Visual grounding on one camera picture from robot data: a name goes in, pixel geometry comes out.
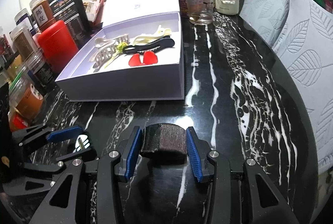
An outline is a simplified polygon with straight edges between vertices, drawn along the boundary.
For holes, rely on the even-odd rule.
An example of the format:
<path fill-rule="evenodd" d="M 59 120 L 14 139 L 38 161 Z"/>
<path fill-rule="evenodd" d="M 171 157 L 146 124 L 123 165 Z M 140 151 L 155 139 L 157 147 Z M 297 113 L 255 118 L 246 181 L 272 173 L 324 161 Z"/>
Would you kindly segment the green flower gold hairpin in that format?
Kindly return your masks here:
<path fill-rule="evenodd" d="M 109 53 L 107 56 L 107 60 L 103 64 L 104 68 L 107 68 L 113 61 L 115 61 L 116 58 L 118 58 L 120 55 L 122 55 L 122 50 L 128 46 L 128 43 L 125 41 L 121 41 L 117 44 L 111 45 L 111 51 L 112 53 Z"/>

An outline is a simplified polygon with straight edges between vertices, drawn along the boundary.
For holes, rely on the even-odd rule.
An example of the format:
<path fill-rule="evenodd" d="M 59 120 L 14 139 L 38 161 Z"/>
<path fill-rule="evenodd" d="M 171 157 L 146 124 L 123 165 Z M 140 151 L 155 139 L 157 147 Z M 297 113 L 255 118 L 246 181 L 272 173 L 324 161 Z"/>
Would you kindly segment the black hair claw clip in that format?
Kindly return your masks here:
<path fill-rule="evenodd" d="M 153 42 L 145 45 L 127 45 L 122 49 L 123 54 L 144 53 L 146 51 L 159 52 L 166 48 L 173 48 L 174 40 L 170 36 L 163 36 Z"/>

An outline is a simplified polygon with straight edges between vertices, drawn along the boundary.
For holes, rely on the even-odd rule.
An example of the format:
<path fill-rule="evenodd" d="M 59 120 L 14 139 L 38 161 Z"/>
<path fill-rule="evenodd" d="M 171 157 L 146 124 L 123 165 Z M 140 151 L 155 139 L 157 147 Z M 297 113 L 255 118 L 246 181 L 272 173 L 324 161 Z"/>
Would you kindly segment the cream hair claw clip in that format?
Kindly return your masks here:
<path fill-rule="evenodd" d="M 152 34 L 140 34 L 130 41 L 132 45 L 145 45 L 150 44 L 164 36 L 171 36 L 172 30 L 167 27 L 159 25 L 157 30 Z"/>

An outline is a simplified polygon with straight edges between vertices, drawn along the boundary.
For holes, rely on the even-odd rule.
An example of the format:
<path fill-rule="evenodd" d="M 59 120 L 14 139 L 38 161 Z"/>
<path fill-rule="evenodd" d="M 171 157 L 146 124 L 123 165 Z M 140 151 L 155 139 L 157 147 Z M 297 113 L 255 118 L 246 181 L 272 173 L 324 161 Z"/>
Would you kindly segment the small white striped hair clip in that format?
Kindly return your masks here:
<path fill-rule="evenodd" d="M 78 136 L 76 143 L 75 143 L 75 149 L 73 152 L 78 152 L 84 149 L 87 149 L 90 147 L 90 142 L 88 139 L 88 136 L 85 134 L 81 134 Z"/>

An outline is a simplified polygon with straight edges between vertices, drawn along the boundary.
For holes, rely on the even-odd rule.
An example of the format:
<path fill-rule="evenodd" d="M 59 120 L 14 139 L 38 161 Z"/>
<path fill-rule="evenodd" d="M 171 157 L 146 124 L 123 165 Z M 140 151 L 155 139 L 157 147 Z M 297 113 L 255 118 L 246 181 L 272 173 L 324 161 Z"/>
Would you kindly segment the brown spice plastic jar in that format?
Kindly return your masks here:
<path fill-rule="evenodd" d="M 23 61 L 26 61 L 32 53 L 36 53 L 38 51 L 38 46 L 35 43 L 28 27 L 24 23 L 18 24 L 10 32 L 10 38 Z"/>

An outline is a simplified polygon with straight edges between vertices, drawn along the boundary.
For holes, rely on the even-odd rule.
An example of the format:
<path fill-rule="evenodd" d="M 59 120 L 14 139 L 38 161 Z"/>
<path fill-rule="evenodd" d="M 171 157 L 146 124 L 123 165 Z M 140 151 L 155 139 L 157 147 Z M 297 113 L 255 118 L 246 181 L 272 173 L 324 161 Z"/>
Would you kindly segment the red cylindrical canister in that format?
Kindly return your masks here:
<path fill-rule="evenodd" d="M 79 49 L 64 21 L 59 20 L 43 31 L 38 37 L 46 61 L 53 71 L 61 73 Z"/>

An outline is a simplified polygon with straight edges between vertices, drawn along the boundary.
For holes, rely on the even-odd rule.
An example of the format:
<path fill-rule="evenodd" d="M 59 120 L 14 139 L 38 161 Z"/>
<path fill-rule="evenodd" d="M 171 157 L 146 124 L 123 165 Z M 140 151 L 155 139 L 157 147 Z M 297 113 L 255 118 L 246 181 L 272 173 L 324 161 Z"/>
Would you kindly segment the pearl silver hair claw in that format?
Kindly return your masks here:
<path fill-rule="evenodd" d="M 122 42 L 125 42 L 126 44 L 129 43 L 129 35 L 128 34 L 123 34 L 123 35 L 119 35 L 115 38 L 112 38 L 112 39 L 107 39 L 107 38 L 96 38 L 95 39 L 95 47 L 100 49 L 102 47 L 104 47 L 105 45 L 107 44 L 120 44 Z"/>

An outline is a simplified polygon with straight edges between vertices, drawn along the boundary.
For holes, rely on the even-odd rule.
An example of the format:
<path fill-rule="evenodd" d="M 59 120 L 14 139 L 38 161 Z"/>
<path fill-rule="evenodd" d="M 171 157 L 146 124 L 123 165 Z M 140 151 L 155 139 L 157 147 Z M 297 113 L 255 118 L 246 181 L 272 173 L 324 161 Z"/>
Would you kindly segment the lavender gift box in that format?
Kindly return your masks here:
<path fill-rule="evenodd" d="M 71 101 L 145 101 L 184 98 L 181 17 L 178 0 L 107 0 L 102 29 L 71 59 L 56 79 Z M 152 34 L 170 28 L 175 45 L 155 54 L 158 63 L 130 67 L 132 54 L 123 54 L 107 68 L 93 68 L 96 38 L 112 39 Z"/>

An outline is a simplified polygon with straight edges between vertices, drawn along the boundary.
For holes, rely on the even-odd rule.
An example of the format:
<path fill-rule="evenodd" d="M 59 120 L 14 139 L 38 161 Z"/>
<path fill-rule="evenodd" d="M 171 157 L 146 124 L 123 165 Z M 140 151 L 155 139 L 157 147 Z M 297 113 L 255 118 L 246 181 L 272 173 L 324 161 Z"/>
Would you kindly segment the orange peel labelled jar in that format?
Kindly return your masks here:
<path fill-rule="evenodd" d="M 56 22 L 48 0 L 31 0 L 29 6 L 41 32 Z"/>

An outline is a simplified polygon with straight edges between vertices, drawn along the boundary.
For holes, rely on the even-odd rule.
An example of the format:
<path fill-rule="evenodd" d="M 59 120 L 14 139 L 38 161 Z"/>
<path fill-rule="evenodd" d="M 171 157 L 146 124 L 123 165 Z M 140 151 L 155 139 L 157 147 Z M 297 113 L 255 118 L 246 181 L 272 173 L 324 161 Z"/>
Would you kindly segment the black snack bag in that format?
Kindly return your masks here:
<path fill-rule="evenodd" d="M 81 49 L 91 39 L 91 27 L 82 0 L 48 0 L 54 18 L 62 20 Z"/>

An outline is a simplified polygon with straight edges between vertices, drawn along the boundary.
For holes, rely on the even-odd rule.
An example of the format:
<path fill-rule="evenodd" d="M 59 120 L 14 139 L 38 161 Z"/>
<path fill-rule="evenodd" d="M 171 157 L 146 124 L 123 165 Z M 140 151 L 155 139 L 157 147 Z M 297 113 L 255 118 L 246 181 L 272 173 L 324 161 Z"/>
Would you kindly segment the red snack packet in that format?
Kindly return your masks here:
<path fill-rule="evenodd" d="M 86 15 L 91 26 L 97 26 L 102 22 L 104 0 L 89 0 Z"/>

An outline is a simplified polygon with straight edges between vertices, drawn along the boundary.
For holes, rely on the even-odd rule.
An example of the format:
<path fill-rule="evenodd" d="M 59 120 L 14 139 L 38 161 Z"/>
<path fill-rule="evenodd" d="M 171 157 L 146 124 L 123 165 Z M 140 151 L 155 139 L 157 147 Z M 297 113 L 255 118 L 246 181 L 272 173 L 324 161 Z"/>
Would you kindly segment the near leaf pattern chair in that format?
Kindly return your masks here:
<path fill-rule="evenodd" d="M 318 173 L 332 168 L 332 13 L 314 0 L 290 0 L 273 51 L 295 82 L 316 142 Z"/>

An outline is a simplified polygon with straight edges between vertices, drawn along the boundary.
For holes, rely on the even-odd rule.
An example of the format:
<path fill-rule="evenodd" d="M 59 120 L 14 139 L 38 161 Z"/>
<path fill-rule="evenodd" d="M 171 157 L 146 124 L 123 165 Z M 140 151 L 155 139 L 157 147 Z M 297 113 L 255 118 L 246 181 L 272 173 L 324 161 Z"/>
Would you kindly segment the leaf pattern chair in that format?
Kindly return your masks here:
<path fill-rule="evenodd" d="M 318 173 L 332 168 L 332 13 L 314 0 L 290 0 L 273 51 L 295 82 L 316 142 Z"/>
<path fill-rule="evenodd" d="M 244 0 L 240 17 L 272 47 L 285 25 L 290 0 Z"/>

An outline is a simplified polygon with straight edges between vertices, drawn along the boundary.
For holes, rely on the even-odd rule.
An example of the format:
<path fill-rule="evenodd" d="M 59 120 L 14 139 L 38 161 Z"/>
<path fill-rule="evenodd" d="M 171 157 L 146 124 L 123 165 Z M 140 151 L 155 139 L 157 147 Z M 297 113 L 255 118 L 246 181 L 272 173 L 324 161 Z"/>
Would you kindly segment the glass mug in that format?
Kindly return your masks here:
<path fill-rule="evenodd" d="M 213 22 L 215 0 L 186 0 L 189 21 L 194 25 L 209 25 Z"/>

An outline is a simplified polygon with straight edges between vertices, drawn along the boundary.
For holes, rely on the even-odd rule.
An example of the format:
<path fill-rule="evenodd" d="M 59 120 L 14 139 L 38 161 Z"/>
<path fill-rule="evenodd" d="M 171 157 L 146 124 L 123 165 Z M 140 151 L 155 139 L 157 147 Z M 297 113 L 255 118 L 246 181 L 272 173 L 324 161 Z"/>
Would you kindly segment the far leaf pattern chair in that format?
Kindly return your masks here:
<path fill-rule="evenodd" d="M 290 0 L 244 0 L 240 17 L 272 47 L 285 25 Z"/>

